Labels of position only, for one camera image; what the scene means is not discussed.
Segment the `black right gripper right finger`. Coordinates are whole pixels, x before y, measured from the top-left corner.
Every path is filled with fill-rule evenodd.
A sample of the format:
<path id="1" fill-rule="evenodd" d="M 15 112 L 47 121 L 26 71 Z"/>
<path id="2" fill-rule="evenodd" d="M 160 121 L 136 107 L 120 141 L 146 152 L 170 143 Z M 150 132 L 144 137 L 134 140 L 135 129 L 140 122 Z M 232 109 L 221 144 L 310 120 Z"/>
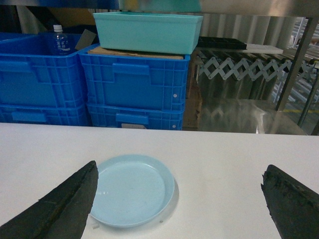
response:
<path id="1" fill-rule="evenodd" d="M 319 237 L 319 195 L 270 164 L 261 189 L 270 216 L 283 239 Z"/>

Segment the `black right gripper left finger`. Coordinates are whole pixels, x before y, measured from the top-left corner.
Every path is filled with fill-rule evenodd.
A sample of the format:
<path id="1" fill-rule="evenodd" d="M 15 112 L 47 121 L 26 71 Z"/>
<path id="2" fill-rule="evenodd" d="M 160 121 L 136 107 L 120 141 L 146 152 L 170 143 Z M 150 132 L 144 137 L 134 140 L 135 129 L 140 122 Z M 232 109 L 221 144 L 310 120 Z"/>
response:
<path id="1" fill-rule="evenodd" d="M 79 239 L 98 184 L 94 160 L 0 227 L 2 239 Z"/>

